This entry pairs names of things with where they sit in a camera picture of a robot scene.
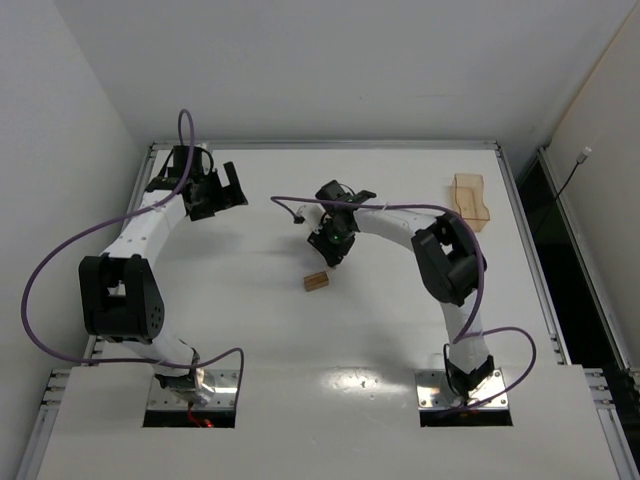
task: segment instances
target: black cable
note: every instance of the black cable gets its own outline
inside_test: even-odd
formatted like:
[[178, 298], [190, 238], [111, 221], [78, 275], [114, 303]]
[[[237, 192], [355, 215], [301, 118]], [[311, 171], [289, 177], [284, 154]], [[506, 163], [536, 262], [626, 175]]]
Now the black cable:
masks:
[[213, 156], [209, 150], [205, 150], [204, 153], [209, 157], [209, 173], [213, 172]]
[[164, 164], [162, 165], [162, 168], [158, 173], [158, 177], [164, 177], [164, 175], [167, 173], [167, 167], [169, 166], [169, 160], [171, 160], [171, 157], [173, 157], [173, 149], [171, 150], [171, 152], [169, 152], [169, 156], [167, 157]]
[[556, 193], [556, 195], [553, 197], [553, 200], [551, 200], [549, 202], [549, 206], [547, 207], [547, 210], [544, 212], [544, 215], [542, 216], [542, 220], [540, 220], [540, 222], [538, 223], [538, 226], [533, 231], [533, 240], [536, 239], [536, 235], [538, 235], [538, 232], [540, 231], [540, 229], [544, 225], [544, 222], [547, 220], [547, 217], [549, 216], [549, 214], [551, 213], [551, 210], [553, 209], [553, 207], [555, 206], [556, 202], [558, 201], [558, 198], [560, 198], [560, 195], [562, 195], [562, 192], [564, 192], [564, 189], [567, 188], [567, 185], [569, 185], [569, 182], [573, 178], [573, 175], [576, 173], [576, 170], [583, 163], [584, 163], [584, 161], [576, 161], [576, 164], [573, 166], [573, 169], [571, 170], [571, 173], [569, 174], [569, 176], [565, 180], [564, 184], [562, 185], [562, 187], [560, 187], [560, 190], [558, 190], [558, 193]]

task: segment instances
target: small wooden block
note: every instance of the small wooden block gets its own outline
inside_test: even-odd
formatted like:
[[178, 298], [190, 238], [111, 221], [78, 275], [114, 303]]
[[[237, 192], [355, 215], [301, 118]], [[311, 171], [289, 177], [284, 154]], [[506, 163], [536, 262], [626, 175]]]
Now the small wooden block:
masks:
[[322, 287], [329, 285], [329, 277], [327, 272], [318, 272], [308, 277], [304, 277], [304, 289], [307, 292], [312, 292]]

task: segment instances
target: black bracket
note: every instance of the black bracket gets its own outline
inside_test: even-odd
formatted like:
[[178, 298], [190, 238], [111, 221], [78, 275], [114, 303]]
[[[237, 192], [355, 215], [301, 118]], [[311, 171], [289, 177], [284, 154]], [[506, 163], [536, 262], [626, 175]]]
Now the black bracket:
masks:
[[[478, 288], [478, 260], [471, 236], [461, 220], [450, 213], [436, 218], [429, 228], [411, 239], [422, 283], [441, 303], [459, 307]], [[442, 248], [451, 246], [447, 253]], [[484, 268], [487, 262], [483, 258]]]
[[[84, 257], [78, 268], [84, 324], [91, 335], [109, 342], [125, 340], [151, 344], [164, 323], [164, 303], [149, 262]], [[124, 285], [125, 294], [116, 293]]]
[[[168, 168], [168, 176], [163, 174], [153, 178], [146, 188], [147, 192], [154, 190], [171, 191], [176, 188], [187, 165], [189, 147], [176, 145], [173, 147], [173, 166]], [[204, 173], [202, 167], [202, 155], [206, 154], [211, 159], [211, 171]], [[247, 205], [247, 198], [240, 186], [240, 180], [233, 162], [227, 162], [224, 171], [229, 180], [229, 185], [222, 186], [218, 170], [213, 168], [213, 157], [200, 147], [193, 151], [193, 161], [188, 180], [180, 192], [184, 199], [185, 209], [192, 221], [212, 217], [221, 210], [226, 210], [236, 205]]]
[[357, 205], [375, 197], [375, 193], [367, 190], [349, 194], [337, 180], [331, 180], [318, 190], [318, 200], [340, 201], [354, 205], [353, 208], [323, 205], [326, 215], [323, 217], [322, 225], [318, 233], [312, 232], [307, 238], [307, 242], [320, 252], [328, 266], [335, 267], [342, 262], [356, 241], [358, 226], [353, 212], [357, 210]]

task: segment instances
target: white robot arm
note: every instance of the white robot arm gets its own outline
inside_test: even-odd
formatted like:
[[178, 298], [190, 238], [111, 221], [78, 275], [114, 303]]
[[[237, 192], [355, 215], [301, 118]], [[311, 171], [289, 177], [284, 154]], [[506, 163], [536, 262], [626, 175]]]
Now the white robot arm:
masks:
[[[384, 205], [367, 191], [348, 194], [337, 181], [318, 191], [319, 200], [349, 202], [358, 205]], [[493, 372], [493, 357], [485, 343], [477, 315], [463, 339], [454, 341], [467, 323], [476, 299], [477, 257], [469, 247], [468, 233], [452, 215], [433, 215], [408, 210], [374, 210], [304, 205], [297, 212], [298, 223], [309, 224], [308, 242], [327, 260], [339, 264], [352, 247], [355, 234], [372, 233], [416, 255], [423, 283], [442, 307], [449, 336], [450, 353], [446, 359], [452, 389], [468, 398], [468, 393]], [[451, 245], [445, 252], [443, 245]]]
[[[173, 148], [160, 174], [147, 186], [140, 208], [158, 203], [175, 188], [184, 173], [188, 148]], [[195, 349], [177, 338], [164, 321], [164, 303], [152, 271], [162, 247], [187, 216], [196, 221], [247, 203], [233, 164], [224, 165], [229, 185], [222, 187], [215, 169], [205, 173], [203, 154], [213, 163], [209, 152], [196, 147], [188, 180], [178, 195], [134, 217], [100, 256], [85, 257], [79, 267], [87, 331], [159, 363], [192, 365], [199, 361]], [[211, 399], [212, 379], [206, 371], [159, 364], [153, 370], [163, 388], [185, 401], [204, 405]]]

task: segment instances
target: white table surface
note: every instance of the white table surface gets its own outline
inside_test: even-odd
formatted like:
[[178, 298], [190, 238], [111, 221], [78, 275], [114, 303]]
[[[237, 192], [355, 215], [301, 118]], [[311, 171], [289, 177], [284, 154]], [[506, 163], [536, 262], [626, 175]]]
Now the white table surface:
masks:
[[[159, 155], [157, 162], [164, 160]], [[156, 264], [168, 324], [204, 358], [247, 354], [236, 428], [143, 429], [150, 369], [75, 368], [41, 479], [61, 478], [616, 478], [579, 367], [556, 364], [495, 152], [445, 150], [225, 150], [249, 206], [184, 221]], [[336, 178], [390, 202], [450, 206], [455, 173], [480, 173], [491, 221], [485, 329], [518, 325], [538, 346], [533, 374], [509, 395], [513, 427], [420, 428], [416, 368], [440, 368], [442, 313], [415, 258], [358, 234], [330, 285], [270, 195], [312, 197]], [[507, 382], [530, 349], [517, 334], [487, 338]], [[108, 345], [105, 355], [124, 352]], [[237, 368], [236, 358], [221, 368]], [[336, 384], [336, 368], [370, 368], [377, 391]]]

